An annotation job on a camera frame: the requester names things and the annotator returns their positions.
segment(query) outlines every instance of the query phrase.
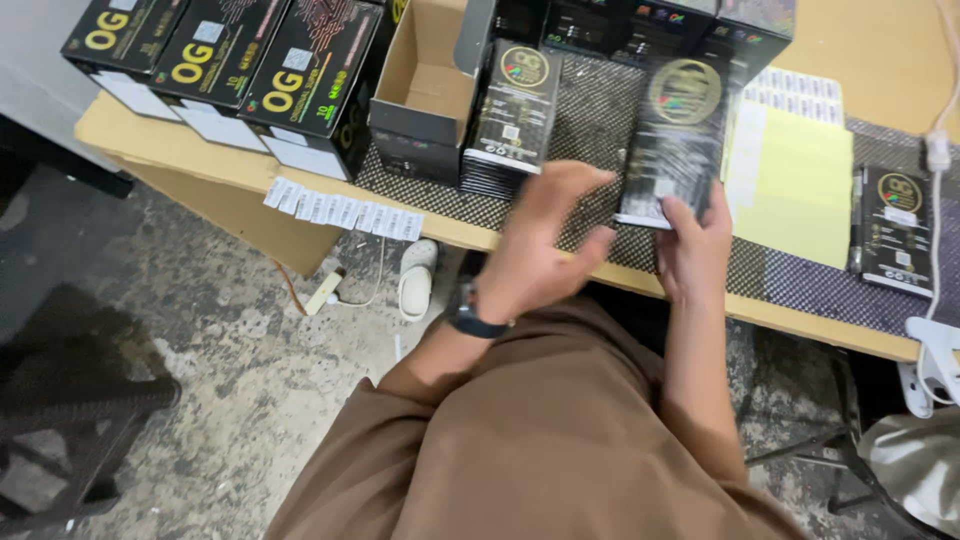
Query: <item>wristwatch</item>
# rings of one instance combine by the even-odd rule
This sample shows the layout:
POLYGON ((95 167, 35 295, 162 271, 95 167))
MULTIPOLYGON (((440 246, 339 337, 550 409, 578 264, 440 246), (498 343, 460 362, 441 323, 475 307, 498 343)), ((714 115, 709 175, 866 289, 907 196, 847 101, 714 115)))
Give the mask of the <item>wristwatch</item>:
POLYGON ((482 339, 496 339, 503 335, 513 322, 505 325, 492 325, 480 320, 476 310, 477 288, 473 281, 460 282, 453 295, 453 302, 446 311, 446 320, 450 326, 460 333, 480 337, 482 339))

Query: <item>yellow paper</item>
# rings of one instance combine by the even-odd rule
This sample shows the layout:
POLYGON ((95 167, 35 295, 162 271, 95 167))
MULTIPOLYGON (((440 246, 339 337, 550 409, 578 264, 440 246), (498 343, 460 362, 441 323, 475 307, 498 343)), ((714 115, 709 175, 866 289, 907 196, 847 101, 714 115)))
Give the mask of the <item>yellow paper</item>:
POLYGON ((843 269, 850 249, 853 135, 741 103, 724 183, 733 233, 843 269))

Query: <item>person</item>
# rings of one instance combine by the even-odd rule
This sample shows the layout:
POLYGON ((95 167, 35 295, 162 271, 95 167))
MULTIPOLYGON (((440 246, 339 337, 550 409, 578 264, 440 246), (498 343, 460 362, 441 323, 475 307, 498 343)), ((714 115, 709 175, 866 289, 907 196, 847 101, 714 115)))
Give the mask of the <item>person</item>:
POLYGON ((554 161, 530 178, 474 280, 484 339, 440 321, 374 387, 363 379, 265 538, 805 538, 747 484, 725 362, 731 219, 715 183, 698 223, 663 211, 665 358, 572 297, 607 257, 593 230, 554 249, 613 173, 554 161))

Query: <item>open cardboard box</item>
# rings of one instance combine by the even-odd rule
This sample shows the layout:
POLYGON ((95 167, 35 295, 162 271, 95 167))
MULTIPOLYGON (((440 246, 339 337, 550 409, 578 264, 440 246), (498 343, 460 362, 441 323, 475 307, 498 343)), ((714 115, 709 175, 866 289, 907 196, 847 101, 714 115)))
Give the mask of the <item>open cardboard box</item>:
POLYGON ((394 173, 456 185, 494 0, 411 0, 370 103, 373 143, 394 173))

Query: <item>white slipper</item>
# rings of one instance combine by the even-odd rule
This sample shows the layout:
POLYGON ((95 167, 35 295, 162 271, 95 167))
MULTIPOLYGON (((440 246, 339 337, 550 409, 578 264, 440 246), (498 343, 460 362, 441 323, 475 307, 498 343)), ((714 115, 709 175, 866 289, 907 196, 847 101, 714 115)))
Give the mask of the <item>white slipper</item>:
POLYGON ((400 316, 416 323, 426 316, 433 288, 433 272, 437 268, 440 247, 424 238, 414 242, 400 259, 400 283, 396 287, 396 302, 400 316))

